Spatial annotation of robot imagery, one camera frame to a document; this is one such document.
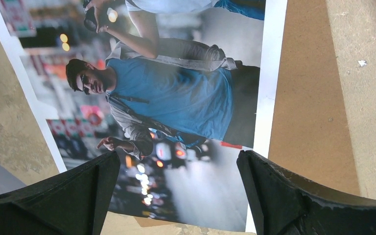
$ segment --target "white debris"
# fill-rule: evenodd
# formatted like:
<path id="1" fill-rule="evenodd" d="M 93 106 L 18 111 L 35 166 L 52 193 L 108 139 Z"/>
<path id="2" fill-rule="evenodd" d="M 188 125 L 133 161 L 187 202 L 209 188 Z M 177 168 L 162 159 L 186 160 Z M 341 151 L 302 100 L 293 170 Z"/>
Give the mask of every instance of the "white debris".
<path id="1" fill-rule="evenodd" d="M 358 60 L 358 63 L 361 67 L 367 66 L 367 61 L 365 60 Z"/>

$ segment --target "man's arm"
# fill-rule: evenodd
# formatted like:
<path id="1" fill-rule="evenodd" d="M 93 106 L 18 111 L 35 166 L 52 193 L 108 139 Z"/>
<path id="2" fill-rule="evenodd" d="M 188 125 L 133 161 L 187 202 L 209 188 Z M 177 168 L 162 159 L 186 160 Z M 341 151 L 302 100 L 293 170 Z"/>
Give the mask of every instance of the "man's arm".
<path id="1" fill-rule="evenodd" d="M 135 120 L 131 120 L 131 117 L 124 115 L 115 108 L 112 108 L 111 112 L 116 122 L 130 137 L 129 141 L 120 141 L 118 146 L 126 153 L 139 159 L 141 156 L 150 155 L 153 151 L 153 141 L 149 130 Z"/>
<path id="2" fill-rule="evenodd" d="M 158 57 L 159 32 L 155 14 L 146 11 L 130 11 L 129 16 L 140 37 L 117 29 L 114 24 L 104 26 L 100 30 L 119 39 L 142 56 L 156 59 Z"/>
<path id="3" fill-rule="evenodd" d="M 114 151 L 117 147 L 127 152 L 132 152 L 134 150 L 134 146 L 131 143 L 111 136 L 102 138 L 97 145 L 97 149 L 99 149 L 102 145 L 104 145 L 110 151 Z"/>

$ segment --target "printed photograph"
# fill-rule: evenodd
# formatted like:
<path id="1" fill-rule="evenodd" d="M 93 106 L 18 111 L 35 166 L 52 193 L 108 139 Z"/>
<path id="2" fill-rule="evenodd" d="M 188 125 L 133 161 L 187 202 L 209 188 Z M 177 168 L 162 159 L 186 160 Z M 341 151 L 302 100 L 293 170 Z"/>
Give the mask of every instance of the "printed photograph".
<path id="1" fill-rule="evenodd" d="M 109 211 L 244 232 L 236 159 L 255 142 L 266 8 L 0 0 L 0 17 L 66 169 L 118 153 Z"/>

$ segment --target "man's hand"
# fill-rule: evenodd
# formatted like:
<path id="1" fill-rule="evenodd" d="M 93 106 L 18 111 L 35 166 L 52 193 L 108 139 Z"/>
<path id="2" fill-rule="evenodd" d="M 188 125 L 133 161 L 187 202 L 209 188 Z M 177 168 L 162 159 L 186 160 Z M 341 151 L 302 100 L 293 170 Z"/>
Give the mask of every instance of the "man's hand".
<path id="1" fill-rule="evenodd" d="M 102 138 L 100 143 L 97 145 L 97 149 L 99 149 L 102 145 L 104 145 L 109 151 L 114 151 L 121 143 L 121 140 L 114 138 L 114 137 L 106 137 Z"/>
<path id="2" fill-rule="evenodd" d="M 106 12 L 102 12 L 102 10 L 106 9 L 105 4 L 111 1 L 114 1 L 114 0 L 91 0 L 90 3 L 84 9 L 87 12 L 90 8 L 94 7 L 94 17 L 96 19 L 96 24 L 97 24 L 96 33 L 100 31 L 101 14 L 106 14 Z"/>
<path id="3" fill-rule="evenodd" d="M 109 33 L 111 35 L 113 34 L 118 34 L 118 33 L 123 33 L 122 30 L 120 28 L 118 28 L 118 26 L 116 24 L 113 24 L 113 23 L 106 23 L 105 25 L 101 25 L 98 32 L 106 32 L 106 33 Z"/>

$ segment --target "blue t-shirt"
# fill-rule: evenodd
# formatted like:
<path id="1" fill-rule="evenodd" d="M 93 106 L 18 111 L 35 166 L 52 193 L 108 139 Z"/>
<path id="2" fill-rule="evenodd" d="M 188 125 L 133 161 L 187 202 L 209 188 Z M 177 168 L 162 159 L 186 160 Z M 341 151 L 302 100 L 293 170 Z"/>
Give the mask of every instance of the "blue t-shirt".
<path id="1" fill-rule="evenodd" d="M 110 59 L 112 92 L 149 101 L 122 100 L 134 112 L 179 131 L 223 140 L 233 115 L 230 71 L 189 70 L 142 58 Z"/>

